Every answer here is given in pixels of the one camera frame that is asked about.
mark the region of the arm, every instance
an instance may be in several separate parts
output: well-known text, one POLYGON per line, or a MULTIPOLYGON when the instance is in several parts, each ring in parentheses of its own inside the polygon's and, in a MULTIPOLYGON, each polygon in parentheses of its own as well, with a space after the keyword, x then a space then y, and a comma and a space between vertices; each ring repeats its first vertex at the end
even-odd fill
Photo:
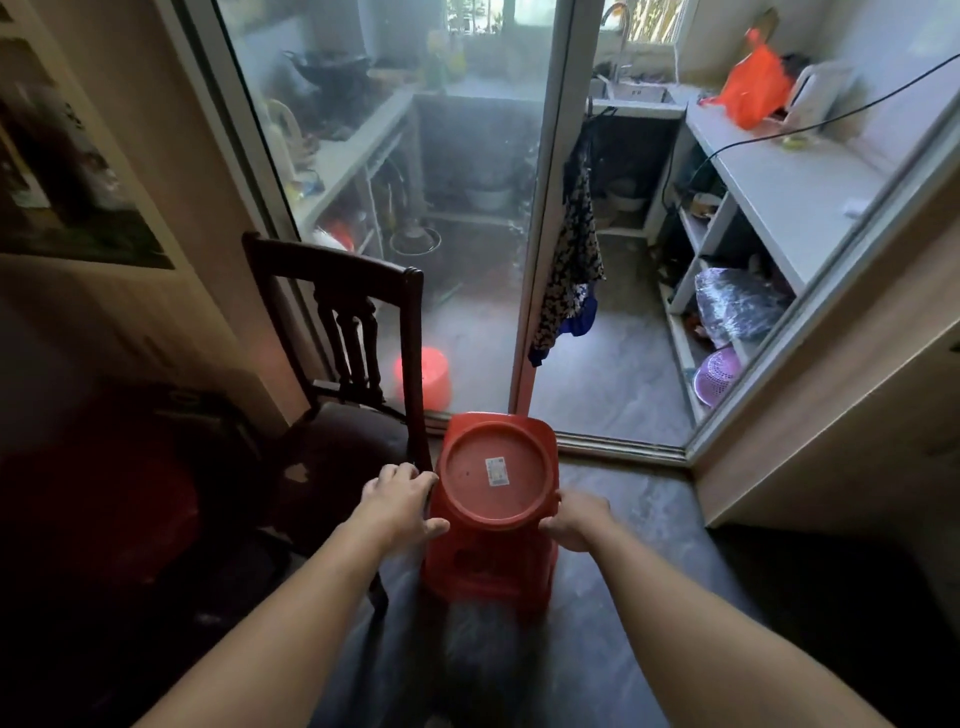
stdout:
POLYGON ((233 628, 137 728, 305 726, 383 557, 445 533, 423 520, 437 480, 388 465, 324 546, 233 628))
POLYGON ((836 675, 641 544, 604 498, 561 493, 540 528, 593 556, 672 725, 889 725, 836 675))

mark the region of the sink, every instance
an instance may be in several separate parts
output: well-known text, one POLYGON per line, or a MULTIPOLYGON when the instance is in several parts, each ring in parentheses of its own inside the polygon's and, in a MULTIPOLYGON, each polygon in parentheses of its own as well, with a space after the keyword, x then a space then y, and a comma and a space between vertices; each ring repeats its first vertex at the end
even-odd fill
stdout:
POLYGON ((590 80, 590 96, 619 104, 673 104, 670 90, 664 84, 620 82, 614 84, 600 77, 590 80))

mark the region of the kitchen counter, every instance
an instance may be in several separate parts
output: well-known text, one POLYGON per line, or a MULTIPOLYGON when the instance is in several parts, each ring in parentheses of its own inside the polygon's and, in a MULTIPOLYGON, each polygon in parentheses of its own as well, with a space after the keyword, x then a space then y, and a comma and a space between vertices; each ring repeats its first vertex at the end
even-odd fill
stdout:
POLYGON ((413 103, 414 90, 402 87, 394 91, 380 108, 347 141, 323 141, 313 157, 312 169, 320 175, 324 191, 291 203, 290 208, 300 231, 300 238, 312 240, 311 231, 317 219, 344 187, 360 171, 373 152, 403 119, 413 103))
MULTIPOLYGON (((722 107, 695 103, 686 110, 686 125, 708 155, 780 131, 764 122, 747 132, 722 107)), ((853 227, 844 204, 871 201, 886 182, 848 147, 821 136, 796 151, 784 149, 780 139, 746 144, 712 163, 798 295, 853 227)))

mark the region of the power cord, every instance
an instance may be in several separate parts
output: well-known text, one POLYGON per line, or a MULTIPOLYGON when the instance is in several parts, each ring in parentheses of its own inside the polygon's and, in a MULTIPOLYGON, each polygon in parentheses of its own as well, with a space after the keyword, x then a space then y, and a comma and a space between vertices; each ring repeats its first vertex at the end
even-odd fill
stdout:
MULTIPOLYGON (((846 113, 839 114, 838 116, 833 116, 833 117, 830 118, 830 119, 825 119, 824 121, 821 121, 821 122, 819 122, 819 123, 817 123, 817 124, 811 124, 811 125, 808 126, 808 127, 801 127, 801 128, 799 128, 799 129, 791 129, 789 132, 775 133, 775 134, 770 134, 769 136, 758 136, 756 139, 744 139, 743 141, 735 141, 733 144, 728 144, 726 147, 720 147, 720 149, 718 149, 716 152, 714 152, 714 153, 711 154, 709 157, 707 157, 706 159, 704 159, 704 161, 701 163, 701 165, 700 165, 699 167, 697 167, 696 171, 695 171, 695 172, 693 173, 693 175, 690 177, 690 183, 689 183, 689 184, 692 186, 693 183, 694 183, 694 182, 696 181, 696 179, 697 179, 697 175, 700 174, 701 170, 703 170, 703 168, 706 167, 706 166, 710 163, 710 161, 711 161, 714 157, 716 157, 718 154, 720 154, 721 152, 726 152, 728 149, 732 149, 733 147, 740 147, 740 146, 743 146, 744 144, 754 144, 754 143, 759 142, 759 141, 766 141, 767 139, 779 139, 779 138, 782 137, 782 136, 790 136, 791 134, 795 134, 795 133, 809 132, 809 131, 811 131, 811 130, 813 130, 813 129, 818 129, 818 128, 820 128, 820 127, 824 127, 824 126, 826 126, 827 124, 832 124, 834 121, 840 121, 841 119, 846 119, 848 116, 853 116, 854 114, 860 113, 861 111, 866 111, 867 109, 872 109, 872 108, 875 107, 877 104, 879 104, 879 103, 881 103, 881 102, 883 102, 883 101, 886 101, 887 99, 891 98, 892 96, 896 96, 896 95, 897 95, 898 93, 900 93, 901 91, 905 91, 907 88, 909 88, 909 87, 912 86, 913 84, 916 84, 916 83, 922 81, 923 79, 925 79, 927 76, 929 76, 929 75, 930 75, 931 73, 933 73, 934 71, 939 71, 939 70, 940 70, 941 68, 943 68, 945 65, 947 65, 948 63, 952 63, 952 62, 956 61, 957 59, 960 59, 960 53, 954 54, 953 56, 950 56, 950 57, 949 57, 948 59, 946 59, 945 61, 941 61, 941 62, 937 63, 935 66, 933 66, 932 68, 926 70, 924 73, 922 73, 922 74, 921 74, 920 76, 918 76, 917 78, 913 79, 913 81, 909 81, 909 82, 907 82, 906 84, 900 86, 899 88, 895 88, 895 89, 892 90, 890 93, 885 94, 885 95, 883 95, 883 96, 880 96, 880 98, 875 99, 874 101, 871 101, 869 104, 864 104, 862 107, 858 107, 857 109, 854 109, 854 110, 852 110, 852 111, 847 111, 846 113)), ((673 163, 673 147, 670 148, 670 158, 669 158, 668 167, 667 167, 667 179, 668 179, 668 180, 670 179, 670 172, 671 172, 672 163, 673 163)), ((660 202, 663 204, 663 208, 664 208, 667 212, 669 212, 669 211, 670 211, 670 208, 669 208, 669 206, 667 205, 667 202, 666 202, 666 188, 667 188, 667 184, 665 184, 665 185, 663 186, 663 190, 662 190, 662 193, 661 193, 661 195, 660 195, 660 202)))

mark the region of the chair seat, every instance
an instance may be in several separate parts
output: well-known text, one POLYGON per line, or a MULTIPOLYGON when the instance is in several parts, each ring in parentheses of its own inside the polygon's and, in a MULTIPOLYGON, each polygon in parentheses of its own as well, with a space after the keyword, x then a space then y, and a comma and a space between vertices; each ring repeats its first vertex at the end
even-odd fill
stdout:
POLYGON ((326 403, 276 443, 266 524, 311 554, 349 518, 368 480, 408 459, 406 425, 371 409, 326 403))

